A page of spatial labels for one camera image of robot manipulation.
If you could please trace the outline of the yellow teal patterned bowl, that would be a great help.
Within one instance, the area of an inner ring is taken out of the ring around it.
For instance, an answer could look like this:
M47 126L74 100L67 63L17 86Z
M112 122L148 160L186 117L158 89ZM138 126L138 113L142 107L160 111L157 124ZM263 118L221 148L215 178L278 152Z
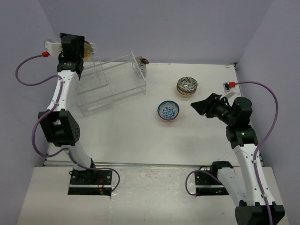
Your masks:
M183 92L180 92L180 91L177 91L181 96L185 97L185 98L189 98L191 96L193 96L195 94L195 92L192 92L192 93L183 93Z

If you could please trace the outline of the olive tan bowl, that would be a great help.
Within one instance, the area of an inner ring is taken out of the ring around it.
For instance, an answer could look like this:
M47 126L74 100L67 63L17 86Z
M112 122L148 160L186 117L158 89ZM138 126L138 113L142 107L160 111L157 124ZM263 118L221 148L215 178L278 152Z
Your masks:
M87 41L84 41L84 56L83 60L84 61L89 61L93 58L94 55L94 50L91 46L91 44Z

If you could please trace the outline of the orange floral bowl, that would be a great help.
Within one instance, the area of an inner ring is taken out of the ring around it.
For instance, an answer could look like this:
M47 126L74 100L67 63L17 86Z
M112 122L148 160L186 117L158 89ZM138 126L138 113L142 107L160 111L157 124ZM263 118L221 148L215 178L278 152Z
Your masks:
M165 119L165 118L160 117L159 119L163 122L173 122L173 121L176 121L177 117L174 117L171 119Z

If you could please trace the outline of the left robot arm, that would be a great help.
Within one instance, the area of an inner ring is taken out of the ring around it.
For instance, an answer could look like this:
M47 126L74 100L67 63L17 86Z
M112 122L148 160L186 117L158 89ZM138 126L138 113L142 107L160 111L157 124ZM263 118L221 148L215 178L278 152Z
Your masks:
M45 138L65 152L73 162L72 175L87 184L97 180L95 165L84 151L80 127L71 114L75 103L75 89L84 69L84 36L60 33L61 51L58 54L57 85L48 108L38 114L38 122Z

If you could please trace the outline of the grey floral bowl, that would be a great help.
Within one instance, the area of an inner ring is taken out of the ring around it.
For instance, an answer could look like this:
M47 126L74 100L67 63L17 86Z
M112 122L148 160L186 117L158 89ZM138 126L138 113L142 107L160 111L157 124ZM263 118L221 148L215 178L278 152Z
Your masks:
M198 82L192 77L185 76L178 80L177 87L183 91L192 92L197 89Z

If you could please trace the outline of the dark navy bowl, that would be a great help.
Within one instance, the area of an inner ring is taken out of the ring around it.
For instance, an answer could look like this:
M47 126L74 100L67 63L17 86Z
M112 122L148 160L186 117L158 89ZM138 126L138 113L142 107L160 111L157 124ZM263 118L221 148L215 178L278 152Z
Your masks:
M171 119L177 117L180 112L179 105L171 100L160 103L157 107L159 117Z

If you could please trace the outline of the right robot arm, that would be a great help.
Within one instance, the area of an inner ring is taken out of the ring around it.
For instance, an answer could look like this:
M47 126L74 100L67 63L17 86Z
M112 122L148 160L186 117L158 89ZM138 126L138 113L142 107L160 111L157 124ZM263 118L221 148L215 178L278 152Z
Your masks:
M218 118L226 124L230 142L242 172L243 181L227 161L213 162L206 173L214 184L222 184L235 204L239 225L277 225L285 216L267 184L259 156L259 142L250 125L252 102L245 97L235 98L232 105L226 97L212 93L207 99L191 103L197 113L206 118Z

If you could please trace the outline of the blue triangle pattern bowl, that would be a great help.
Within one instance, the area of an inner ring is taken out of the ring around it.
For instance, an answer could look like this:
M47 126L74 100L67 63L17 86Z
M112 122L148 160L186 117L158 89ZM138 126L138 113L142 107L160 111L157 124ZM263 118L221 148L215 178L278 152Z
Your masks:
M178 91L183 92L183 93L192 93L192 92L196 92L196 90L192 91L192 92L187 92L187 91L183 91L181 89L179 89L178 87L176 88Z

